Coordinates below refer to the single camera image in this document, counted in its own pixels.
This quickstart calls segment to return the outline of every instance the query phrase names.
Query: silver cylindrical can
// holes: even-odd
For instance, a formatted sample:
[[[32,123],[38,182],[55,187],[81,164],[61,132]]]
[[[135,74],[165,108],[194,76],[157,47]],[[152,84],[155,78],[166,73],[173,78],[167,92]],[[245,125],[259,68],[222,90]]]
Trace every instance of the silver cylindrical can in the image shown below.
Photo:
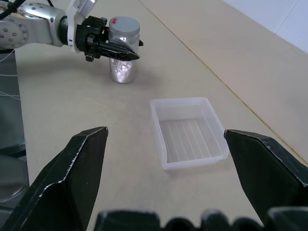
[[[115,17],[109,21],[109,42],[129,46],[137,53],[140,38],[139,22],[131,17]],[[136,78],[136,61],[109,59],[112,78],[118,83],[129,83]]]

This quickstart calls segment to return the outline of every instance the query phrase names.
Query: table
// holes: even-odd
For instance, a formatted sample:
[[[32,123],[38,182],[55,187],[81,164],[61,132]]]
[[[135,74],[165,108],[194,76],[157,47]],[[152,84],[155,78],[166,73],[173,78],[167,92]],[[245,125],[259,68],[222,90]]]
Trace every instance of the table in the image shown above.
[[[308,78],[303,74],[308,72],[306,52],[267,30],[224,0],[140,2],[307,164],[308,108],[304,99],[308,97]],[[305,9],[299,7],[303,3],[297,1],[288,1],[284,6],[292,6],[295,2],[294,9]],[[272,16],[264,19],[263,23],[275,18],[275,7],[271,7]]]
[[[65,9],[69,1],[56,2]],[[151,128],[150,100],[207,97],[225,128],[275,135],[137,0],[104,0],[91,15],[126,15],[141,24],[137,79],[118,84],[108,59],[93,63],[67,47],[32,44],[16,51],[29,178],[82,130],[109,127],[102,178],[88,230],[102,209],[155,210],[164,225],[186,216],[197,225],[206,208],[257,215],[231,156],[210,166],[164,171]]]

